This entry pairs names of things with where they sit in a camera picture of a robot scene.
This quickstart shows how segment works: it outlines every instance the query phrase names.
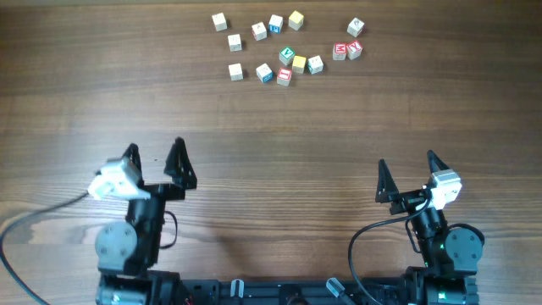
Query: wood grain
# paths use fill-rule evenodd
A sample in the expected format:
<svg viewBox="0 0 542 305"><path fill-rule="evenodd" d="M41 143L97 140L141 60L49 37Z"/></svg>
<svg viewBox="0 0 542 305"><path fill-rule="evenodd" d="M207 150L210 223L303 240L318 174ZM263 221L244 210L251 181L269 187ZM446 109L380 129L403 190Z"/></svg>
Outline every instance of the wood grain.
<svg viewBox="0 0 542 305"><path fill-rule="evenodd" d="M255 42L250 25L305 14L302 30ZM129 143L164 181L176 136L196 191L168 209L180 240L156 269L186 279L350 278L346 249L374 203L385 158L402 190L428 178L434 149L463 178L451 223L481 229L482 304L542 299L542 20L538 2L213 3L0 9L0 221L74 197ZM230 28L215 32L210 15ZM366 23L363 55L334 62L346 26ZM227 35L241 34L241 53ZM324 72L263 85L285 45ZM243 81L228 65L241 63ZM124 202L87 199L7 239L21 276L55 304L91 304L94 238ZM174 227L164 228L164 242ZM362 275L421 265L400 225L355 247ZM0 303L31 300L0 269Z"/></svg>

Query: toy block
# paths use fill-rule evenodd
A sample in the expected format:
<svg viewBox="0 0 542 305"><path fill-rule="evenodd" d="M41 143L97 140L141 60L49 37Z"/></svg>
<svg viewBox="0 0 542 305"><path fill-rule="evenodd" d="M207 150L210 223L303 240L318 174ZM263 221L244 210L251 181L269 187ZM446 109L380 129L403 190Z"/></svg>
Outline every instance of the toy block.
<svg viewBox="0 0 542 305"><path fill-rule="evenodd" d="M282 16L271 15L271 19L269 20L269 31L279 34L280 30L282 30L283 22L284 19Z"/></svg>
<svg viewBox="0 0 542 305"><path fill-rule="evenodd" d="M294 52L294 50L292 50L291 47L285 47L279 53L279 60L282 64L288 66L289 64L291 64L291 62L294 61L295 55L296 53Z"/></svg>
<svg viewBox="0 0 542 305"><path fill-rule="evenodd" d="M335 43L333 46L333 60L345 60L346 59L346 44Z"/></svg>
<svg viewBox="0 0 542 305"><path fill-rule="evenodd" d="M346 32L354 37L357 37L359 33L363 30L363 21L359 20L358 18L354 18L354 20L348 25L348 29Z"/></svg>
<svg viewBox="0 0 542 305"><path fill-rule="evenodd" d="M296 31L301 29L305 17L298 11L294 11L288 19L288 26Z"/></svg>
<svg viewBox="0 0 542 305"><path fill-rule="evenodd" d="M296 73L305 72L305 63L307 61L307 58L304 58L302 56L295 56L294 57L294 63L291 65L291 69Z"/></svg>
<svg viewBox="0 0 542 305"><path fill-rule="evenodd" d="M348 49L348 58L350 60L358 58L360 55L362 55L363 47L359 41L350 42L346 48Z"/></svg>
<svg viewBox="0 0 542 305"><path fill-rule="evenodd" d="M319 55L308 59L308 70L311 72L311 74L317 74L323 69L324 63Z"/></svg>
<svg viewBox="0 0 542 305"><path fill-rule="evenodd" d="M229 35L228 43L230 45L231 52L240 51L243 49L243 46L241 45L241 35L239 34Z"/></svg>
<svg viewBox="0 0 542 305"><path fill-rule="evenodd" d="M262 83L268 82L271 79L273 79L273 71L267 64L262 64L261 66L256 68L256 75L257 78L259 78Z"/></svg>
<svg viewBox="0 0 542 305"><path fill-rule="evenodd" d="M280 68L277 74L277 84L282 86L289 86L291 80L291 70Z"/></svg>
<svg viewBox="0 0 542 305"><path fill-rule="evenodd" d="M226 18L224 17L223 13L214 14L212 18L214 27L217 29L217 31L226 30L228 28L228 24L226 24Z"/></svg>
<svg viewBox="0 0 542 305"><path fill-rule="evenodd" d="M268 31L265 29L263 22L252 26L252 34L254 35L254 39L256 39L256 41L260 41L268 37Z"/></svg>
<svg viewBox="0 0 542 305"><path fill-rule="evenodd" d="M231 64L228 66L228 68L230 68L231 80L243 79L243 69L241 68L241 64Z"/></svg>

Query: wire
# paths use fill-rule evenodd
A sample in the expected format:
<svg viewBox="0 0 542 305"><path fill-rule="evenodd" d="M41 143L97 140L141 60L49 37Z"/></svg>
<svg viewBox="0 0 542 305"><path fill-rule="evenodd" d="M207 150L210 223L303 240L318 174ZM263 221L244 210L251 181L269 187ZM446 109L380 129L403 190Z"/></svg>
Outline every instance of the wire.
<svg viewBox="0 0 542 305"><path fill-rule="evenodd" d="M416 248L416 243L414 242L414 239L412 238L412 233L410 232L410 228L408 227L408 223L410 223L410 219L405 221L405 230L406 230L406 233L408 234L408 239L410 240L410 243L412 244L412 250L414 250L414 252L416 252L416 253L421 253L421 251L419 251Z"/></svg>
<svg viewBox="0 0 542 305"><path fill-rule="evenodd" d="M87 196L88 196L88 192L85 192L85 193L79 195L78 197L75 197L73 199L68 200L67 202L60 203L60 204L58 204L56 206L52 206L50 208L44 208L43 210L38 210L38 211L31 212L28 215L23 216L22 218L17 219L13 223L9 224L6 227L6 229L2 232L2 234L0 235L0 259L2 259L3 266L6 267L6 270L8 271L9 275L11 275L11 277L14 278L14 280L17 282L17 284L19 284L19 286L21 288L23 288L23 290L26 293L28 293L29 296L31 296L36 302L38 302L40 304L48 304L48 303L45 302L45 300L43 300L35 292L33 292L33 290L17 275L17 273L15 273L15 270L9 264L8 260L6 259L6 254L3 251L3 240L11 230L15 229L18 225L24 223L26 220L34 218L34 217L36 217L36 216L38 216L40 214L52 212L52 211L54 211L56 209L59 209L59 208L68 207L69 205L74 204L74 203L80 201L81 199L83 199L83 198L85 198Z"/></svg>
<svg viewBox="0 0 542 305"><path fill-rule="evenodd" d="M179 232L179 225L177 224L177 218L175 217L175 214L169 211L163 211L163 213L171 216L173 218L173 221L175 222L175 238L169 244L160 246L160 249L162 250L171 248L177 242L177 233Z"/></svg>
<svg viewBox="0 0 542 305"><path fill-rule="evenodd" d="M426 200L425 204L423 205L423 207L417 211L416 213L412 214L412 215L408 215L408 216L404 216L404 217L400 217L400 218L397 218L397 219L389 219L389 220L384 220L384 221L380 221L378 223L374 223L374 224L371 224L371 225L368 225L368 226L365 226L363 227L361 230L359 230L358 232L356 232L356 234L354 234L354 236L352 237L352 239L350 240L350 244L348 245L348 265L350 266L350 271L352 273L352 277L354 277L354 280L356 281L357 285L359 286L359 288L363 291L363 293L365 293L365 295L370 298L371 300L373 300L373 302L375 302L377 305L382 305L381 302L377 301L373 296L371 296L369 294L369 292L367 291L367 289L365 289L365 287L363 286L362 284L362 281L359 279L359 277L357 276L357 273L356 273L356 270L354 269L354 262L352 260L352 248L354 247L354 241L356 241L356 239L363 233L363 232L366 232L368 230L371 230L373 228L377 228L377 227L380 227L380 226L383 226L383 225L391 225L391 224L395 224L395 223L398 223L398 222L401 222L401 221L407 221L409 219L413 219L414 217L417 217L419 216L421 213L423 213L427 207L429 206L429 203L431 201L429 199Z"/></svg>

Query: wooden block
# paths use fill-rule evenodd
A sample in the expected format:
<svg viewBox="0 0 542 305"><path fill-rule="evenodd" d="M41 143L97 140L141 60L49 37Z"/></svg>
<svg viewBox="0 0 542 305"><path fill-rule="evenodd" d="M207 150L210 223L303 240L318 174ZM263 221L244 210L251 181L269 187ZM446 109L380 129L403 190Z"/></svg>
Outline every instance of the wooden block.
<svg viewBox="0 0 542 305"><path fill-rule="evenodd" d="M252 26L252 34L254 35L254 39L256 39L256 41L260 41L268 37L268 31L265 29L263 22Z"/></svg>
<svg viewBox="0 0 542 305"><path fill-rule="evenodd" d="M262 83L266 83L273 79L273 71L267 64L262 64L261 66L256 68L256 75L257 78L259 78Z"/></svg>
<svg viewBox="0 0 542 305"><path fill-rule="evenodd" d="M224 17L223 13L214 14L212 18L214 27L217 29L217 31L226 30L228 28L228 25L226 24L226 18Z"/></svg>
<svg viewBox="0 0 542 305"><path fill-rule="evenodd" d="M243 46L241 45L241 35L239 34L229 35L228 43L230 44L231 52L236 52L243 49Z"/></svg>
<svg viewBox="0 0 542 305"><path fill-rule="evenodd" d="M296 55L294 57L294 63L292 64L291 69L296 73L303 74L303 72L305 72L305 63L306 63L306 61L307 61L307 58Z"/></svg>
<svg viewBox="0 0 542 305"><path fill-rule="evenodd" d="M241 68L241 64L231 64L228 66L228 68L230 68L231 80L243 79L243 69Z"/></svg>
<svg viewBox="0 0 542 305"><path fill-rule="evenodd" d="M294 56L296 56L294 50L291 47L285 47L279 53L279 60L282 64L288 66L294 61Z"/></svg>
<svg viewBox="0 0 542 305"><path fill-rule="evenodd" d="M359 33L363 30L363 21L359 20L358 18L354 18L354 20L348 25L348 29L346 29L346 32L354 37L357 37Z"/></svg>
<svg viewBox="0 0 542 305"><path fill-rule="evenodd" d="M280 68L277 74L277 84L282 86L289 86L291 80L291 70Z"/></svg>
<svg viewBox="0 0 542 305"><path fill-rule="evenodd" d="M333 46L333 60L345 60L346 59L346 44L335 43Z"/></svg>
<svg viewBox="0 0 542 305"><path fill-rule="evenodd" d="M363 47L359 41L350 42L346 48L348 49L348 58L350 60L358 58L360 55L362 55Z"/></svg>
<svg viewBox="0 0 542 305"><path fill-rule="evenodd" d="M308 59L308 70L311 72L311 74L317 74L323 69L324 63L319 55Z"/></svg>
<svg viewBox="0 0 542 305"><path fill-rule="evenodd" d="M279 34L282 30L283 22L284 18L282 18L282 16L271 15L271 19L269 20L269 31Z"/></svg>
<svg viewBox="0 0 542 305"><path fill-rule="evenodd" d="M301 29L305 17L298 11L294 11L288 19L288 26L296 31Z"/></svg>

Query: black cable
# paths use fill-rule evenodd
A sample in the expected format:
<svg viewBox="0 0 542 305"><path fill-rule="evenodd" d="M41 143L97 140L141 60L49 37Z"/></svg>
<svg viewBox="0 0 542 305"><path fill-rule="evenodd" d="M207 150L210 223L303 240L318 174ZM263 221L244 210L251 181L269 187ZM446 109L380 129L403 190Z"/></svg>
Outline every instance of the black cable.
<svg viewBox="0 0 542 305"><path fill-rule="evenodd" d="M410 240L410 243L412 244L412 250L414 250L414 252L416 253L421 253L421 251L419 251L416 248L416 243L414 242L414 239L412 238L412 233L410 232L410 228L408 227L409 223L410 223L410 219L405 221L405 230L406 230L406 233L408 234L408 239Z"/></svg>
<svg viewBox="0 0 542 305"><path fill-rule="evenodd" d="M2 232L2 234L0 235L0 259L2 259L3 266L6 267L6 270L8 271L9 275L11 275L11 277L14 278L14 280L17 282L17 284L19 284L19 286L21 288L23 288L23 290L26 293L28 293L29 296L31 296L36 302L38 302L40 304L48 304L48 303L45 302L45 300L43 300L35 292L33 292L33 290L17 275L17 273L15 273L15 270L9 264L8 260L6 259L6 254L3 251L3 240L11 230L15 229L15 227L22 224L26 220L34 218L34 217L36 217L36 216L38 216L40 214L52 212L52 211L54 211L56 209L59 209L59 208L68 207L69 205L80 201L81 199L85 198L86 196L88 196L88 192L85 192L84 194L81 194L81 195L79 195L78 197L76 197L74 199L68 200L67 202L60 203L59 205L52 206L50 208L44 208L43 210L31 212L28 215L26 215L26 216L24 216L24 217L22 217L20 219L17 219L13 223L9 224L6 227L6 229Z"/></svg>
<svg viewBox="0 0 542 305"><path fill-rule="evenodd" d="M160 246L160 249L169 249L171 248L176 242L177 242L177 233L179 232L179 225L177 224L177 218L175 217L175 214L169 212L169 211L163 211L164 214L168 214L173 218L173 221L175 222L175 238L171 243L167 245Z"/></svg>
<svg viewBox="0 0 542 305"><path fill-rule="evenodd" d="M412 214L412 215L408 215L408 216L404 216L404 217L400 217L400 218L397 218L397 219L389 219L389 220L384 220L384 221L380 221L378 223L374 223L374 224L371 224L371 225L368 225L368 226L365 226L363 227L361 230L359 230L358 232L356 232L356 234L354 234L354 236L352 237L352 239L350 240L350 244L348 245L348 265L350 266L350 271L352 273L352 277L354 277L354 280L356 281L357 285L359 286L359 288L363 291L363 293L365 293L365 295L370 298L371 300L373 300L373 302L375 302L376 304L378 305L382 305L381 302L377 301L373 296L371 296L369 294L369 292L367 291L367 289L365 289L365 287L363 286L361 280L359 279L359 277L357 276L357 273L356 273L356 270L354 269L354 262L352 260L352 248L354 247L354 241L356 241L356 239L365 231L368 231L368 230L371 230L372 228L376 228L376 227L380 227L380 226L383 226L383 225L391 225L391 224L394 224L394 223L398 223L398 222L401 222L401 221L407 221L409 219L413 219L414 217L417 217L418 215L420 215L421 213L423 213L427 207L429 206L429 203L430 203L430 200L427 199L426 200L426 203L423 205L423 207L417 211L416 213Z"/></svg>

